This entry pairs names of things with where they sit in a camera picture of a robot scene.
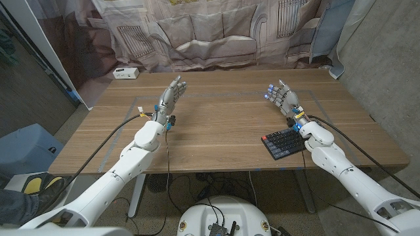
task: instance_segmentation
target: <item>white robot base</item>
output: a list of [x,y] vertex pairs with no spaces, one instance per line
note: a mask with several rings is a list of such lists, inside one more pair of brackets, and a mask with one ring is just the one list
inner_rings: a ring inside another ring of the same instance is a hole
[[210,197],[210,203],[219,208],[222,213],[209,205],[209,201],[204,199],[196,205],[191,206],[181,217],[178,225],[178,236],[198,236],[198,235],[220,235],[212,232],[213,224],[217,221],[219,226],[226,228],[225,232],[231,234],[232,224],[236,222],[236,230],[233,236],[270,236],[270,225],[267,217],[256,206],[251,203],[233,196],[214,196]]

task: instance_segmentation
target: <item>black keyboard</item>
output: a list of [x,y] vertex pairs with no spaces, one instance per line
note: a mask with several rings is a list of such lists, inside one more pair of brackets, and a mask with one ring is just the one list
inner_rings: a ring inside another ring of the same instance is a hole
[[274,160],[278,160],[288,155],[292,155],[305,148],[305,141],[307,138],[302,138],[301,135],[293,130],[287,128],[272,134],[261,137],[267,150],[273,156]]

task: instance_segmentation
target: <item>wooden table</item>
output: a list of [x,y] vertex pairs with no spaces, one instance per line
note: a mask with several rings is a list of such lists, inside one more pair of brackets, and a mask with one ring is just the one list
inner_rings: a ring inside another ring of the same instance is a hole
[[[115,80],[82,122],[51,165],[53,174],[73,174],[122,121],[138,114],[137,107],[153,112],[169,83],[181,74],[188,83],[172,115],[168,132],[171,172],[283,170],[303,168],[302,155],[273,160],[261,136],[287,128],[280,110],[263,98],[269,84],[283,79],[298,95],[307,114],[335,124],[385,166],[401,166],[409,159],[359,103],[324,69],[270,71],[214,71],[142,74],[135,80]],[[106,172],[121,150],[147,121],[139,117],[123,127],[98,152],[83,173]],[[340,137],[335,142],[354,164],[374,164]],[[315,167],[305,152],[307,167]],[[167,168],[164,146],[154,153],[145,173]]]

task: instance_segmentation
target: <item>backdrop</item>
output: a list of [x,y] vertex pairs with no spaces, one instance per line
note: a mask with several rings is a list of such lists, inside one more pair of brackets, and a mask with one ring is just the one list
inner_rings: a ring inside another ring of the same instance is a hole
[[336,51],[354,4],[354,0],[27,1],[88,107],[108,86],[117,66],[163,72],[331,64],[326,56]]

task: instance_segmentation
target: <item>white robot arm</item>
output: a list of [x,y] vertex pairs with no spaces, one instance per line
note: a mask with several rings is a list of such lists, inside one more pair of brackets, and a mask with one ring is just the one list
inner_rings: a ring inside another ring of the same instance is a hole
[[355,167],[334,143],[334,135],[311,121],[299,105],[296,94],[283,81],[279,81],[279,87],[269,86],[265,98],[278,106],[286,117],[293,118],[301,136],[309,138],[305,147],[311,152],[314,163],[336,177],[369,217],[397,231],[375,223],[382,235],[418,235],[420,202],[388,192]]
[[146,122],[135,134],[134,140],[121,152],[119,161],[107,173],[76,200],[32,219],[20,229],[57,228],[51,223],[56,219],[61,220],[64,227],[93,226],[124,185],[150,166],[152,153],[159,147],[156,138],[163,134],[165,126],[170,129],[168,115],[186,90],[186,83],[179,81],[180,76],[163,92],[153,120]]

